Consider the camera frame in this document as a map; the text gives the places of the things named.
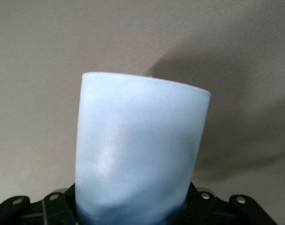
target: black holder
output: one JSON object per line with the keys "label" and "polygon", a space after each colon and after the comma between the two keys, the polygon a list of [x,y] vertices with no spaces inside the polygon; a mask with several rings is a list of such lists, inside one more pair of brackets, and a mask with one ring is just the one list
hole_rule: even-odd
{"label": "black holder", "polygon": [[[0,225],[76,225],[75,184],[30,203],[15,196],[0,204]],[[185,203],[171,225],[276,225],[251,197],[232,195],[225,202],[191,183]]]}

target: cup rim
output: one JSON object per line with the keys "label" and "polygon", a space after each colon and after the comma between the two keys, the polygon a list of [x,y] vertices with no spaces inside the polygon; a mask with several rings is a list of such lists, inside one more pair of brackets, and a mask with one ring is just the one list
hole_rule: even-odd
{"label": "cup rim", "polygon": [[113,76],[113,77],[117,77],[120,79],[125,79],[125,78],[135,78],[135,79],[144,79],[144,80],[156,80],[158,82],[161,83],[169,83],[169,84],[176,84],[177,86],[187,86],[189,88],[192,89],[196,89],[199,90],[201,92],[203,92],[204,94],[207,94],[209,96],[211,96],[211,93],[203,88],[199,88],[187,83],[181,83],[181,82],[177,82],[177,81],[170,81],[170,80],[166,80],[166,79],[161,79],[161,78],[156,78],[156,77],[151,77],[151,76],[143,76],[143,75],[134,75],[134,74],[123,74],[123,73],[114,73],[114,72],[85,72],[82,74],[82,77],[84,76],[96,76],[96,75],[101,75],[101,76]]}

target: wall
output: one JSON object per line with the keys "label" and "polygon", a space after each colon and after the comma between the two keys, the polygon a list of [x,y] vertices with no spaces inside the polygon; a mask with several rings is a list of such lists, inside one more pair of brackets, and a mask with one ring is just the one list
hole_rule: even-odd
{"label": "wall", "polygon": [[195,185],[285,224],[285,0],[0,0],[0,202],[73,184],[87,71],[208,89]]}

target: plastic cup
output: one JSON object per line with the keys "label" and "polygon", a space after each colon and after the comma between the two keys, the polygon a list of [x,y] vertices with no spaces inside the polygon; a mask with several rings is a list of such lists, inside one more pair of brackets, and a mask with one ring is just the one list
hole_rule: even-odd
{"label": "plastic cup", "polygon": [[185,201],[210,93],[152,77],[82,76],[75,170],[85,225],[166,225]]}

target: metal screw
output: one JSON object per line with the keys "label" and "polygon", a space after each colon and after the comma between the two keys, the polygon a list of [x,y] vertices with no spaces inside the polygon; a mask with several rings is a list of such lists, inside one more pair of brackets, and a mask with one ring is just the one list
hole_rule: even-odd
{"label": "metal screw", "polygon": [[202,194],[201,194],[201,197],[203,198],[203,199],[210,199],[210,195],[208,194],[208,193],[206,193],[206,192],[203,192]]}
{"label": "metal screw", "polygon": [[59,197],[59,194],[53,194],[53,195],[51,195],[51,196],[49,197],[49,199],[50,199],[51,201],[53,201],[53,200],[57,199],[58,197]]}
{"label": "metal screw", "polygon": [[20,204],[23,200],[24,200],[24,198],[15,199],[15,200],[12,202],[12,204],[13,204],[13,205]]}
{"label": "metal screw", "polygon": [[245,203],[246,203],[246,200],[245,200],[243,197],[241,197],[241,196],[237,196],[237,197],[236,197],[236,200],[237,200],[239,203],[241,203],[241,204],[245,204]]}

